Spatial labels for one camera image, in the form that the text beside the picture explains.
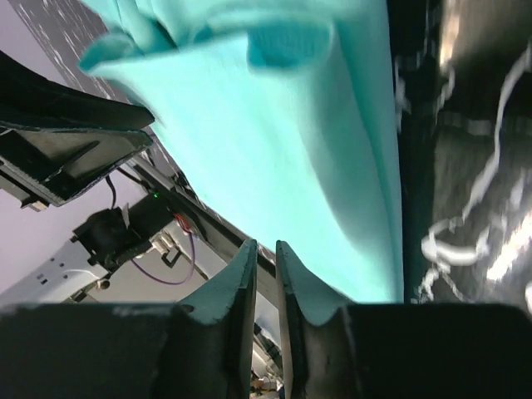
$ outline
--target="turquoise cloth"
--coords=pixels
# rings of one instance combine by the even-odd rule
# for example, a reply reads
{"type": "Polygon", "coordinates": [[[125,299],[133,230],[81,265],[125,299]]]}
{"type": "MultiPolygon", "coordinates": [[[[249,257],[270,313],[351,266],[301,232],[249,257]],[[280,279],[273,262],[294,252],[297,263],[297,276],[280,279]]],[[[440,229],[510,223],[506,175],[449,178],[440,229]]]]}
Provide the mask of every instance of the turquoise cloth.
{"type": "Polygon", "coordinates": [[[400,302],[401,192],[384,0],[83,0],[118,85],[199,198],[365,303],[400,302]]]}

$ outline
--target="metal frame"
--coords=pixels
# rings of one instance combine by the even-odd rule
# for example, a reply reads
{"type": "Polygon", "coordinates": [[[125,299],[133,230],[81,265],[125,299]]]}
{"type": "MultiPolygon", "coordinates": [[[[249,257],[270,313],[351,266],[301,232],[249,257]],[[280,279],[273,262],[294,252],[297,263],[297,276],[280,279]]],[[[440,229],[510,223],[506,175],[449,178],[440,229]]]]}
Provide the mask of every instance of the metal frame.
{"type": "Polygon", "coordinates": [[[95,264],[79,242],[67,242],[50,259],[0,295],[0,306],[16,303],[59,303],[104,278],[109,272],[95,264]]]}

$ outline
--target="white cable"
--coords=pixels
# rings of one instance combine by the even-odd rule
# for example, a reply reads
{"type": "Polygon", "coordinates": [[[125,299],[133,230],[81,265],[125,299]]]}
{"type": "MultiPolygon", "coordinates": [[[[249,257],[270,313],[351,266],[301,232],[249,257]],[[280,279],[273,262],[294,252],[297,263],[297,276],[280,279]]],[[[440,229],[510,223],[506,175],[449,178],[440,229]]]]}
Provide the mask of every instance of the white cable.
{"type": "Polygon", "coordinates": [[[442,257],[453,266],[469,266],[476,263],[489,251],[487,239],[489,229],[484,229],[477,239],[475,247],[455,247],[444,244],[436,239],[436,235],[444,230],[452,230],[457,225],[463,225],[473,208],[478,205],[490,187],[491,181],[499,169],[500,161],[500,128],[504,117],[506,103],[510,99],[510,94],[514,90],[515,84],[526,72],[530,71],[531,47],[530,43],[526,50],[506,75],[505,81],[500,91],[499,106],[497,108],[497,119],[495,123],[494,152],[487,160],[484,169],[476,176],[471,187],[470,198],[462,210],[462,215],[453,219],[443,219],[434,223],[428,231],[428,235],[421,241],[421,251],[425,258],[435,264],[440,264],[442,257]]]}

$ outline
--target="red wire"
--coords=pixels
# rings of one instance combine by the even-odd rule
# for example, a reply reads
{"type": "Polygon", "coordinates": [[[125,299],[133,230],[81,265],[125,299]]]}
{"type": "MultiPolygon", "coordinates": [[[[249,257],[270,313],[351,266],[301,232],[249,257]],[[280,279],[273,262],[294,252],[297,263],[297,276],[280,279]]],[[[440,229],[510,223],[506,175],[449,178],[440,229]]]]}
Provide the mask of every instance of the red wire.
{"type": "Polygon", "coordinates": [[[192,231],[190,231],[189,224],[186,222],[185,219],[183,219],[183,216],[181,216],[180,214],[175,214],[174,217],[175,217],[175,220],[177,220],[177,223],[183,229],[183,231],[185,231],[188,234],[192,233],[192,231]]]}

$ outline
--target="black wire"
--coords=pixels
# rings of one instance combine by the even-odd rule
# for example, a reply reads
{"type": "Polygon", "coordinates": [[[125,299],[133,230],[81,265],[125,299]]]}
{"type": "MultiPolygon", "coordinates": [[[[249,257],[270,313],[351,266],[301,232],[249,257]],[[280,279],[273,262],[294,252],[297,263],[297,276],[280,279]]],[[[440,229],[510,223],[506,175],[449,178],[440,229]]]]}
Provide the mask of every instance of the black wire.
{"type": "Polygon", "coordinates": [[[113,200],[111,202],[111,209],[114,209],[116,206],[116,188],[115,188],[115,185],[113,185],[113,182],[109,175],[106,176],[106,182],[109,188],[111,189],[111,193],[113,195],[113,200]]]}
{"type": "Polygon", "coordinates": [[[150,160],[151,162],[151,165],[157,169],[157,167],[155,166],[155,162],[153,161],[153,156],[151,154],[151,148],[149,148],[148,150],[146,150],[146,155],[148,155],[148,159],[150,160]]]}
{"type": "Polygon", "coordinates": [[[136,178],[134,175],[132,175],[130,172],[127,172],[125,170],[123,170],[122,168],[117,168],[116,170],[118,170],[120,173],[122,173],[125,177],[127,177],[129,180],[133,180],[134,182],[136,182],[138,185],[142,185],[143,184],[143,181],[136,178]]]}
{"type": "Polygon", "coordinates": [[[144,187],[146,191],[148,191],[148,192],[151,191],[150,185],[148,185],[145,181],[142,181],[141,179],[136,178],[134,175],[132,175],[131,173],[129,173],[129,172],[125,171],[125,170],[123,170],[122,168],[117,168],[116,170],[118,170],[120,173],[122,173],[129,180],[134,181],[138,185],[141,185],[142,187],[144,187]]]}

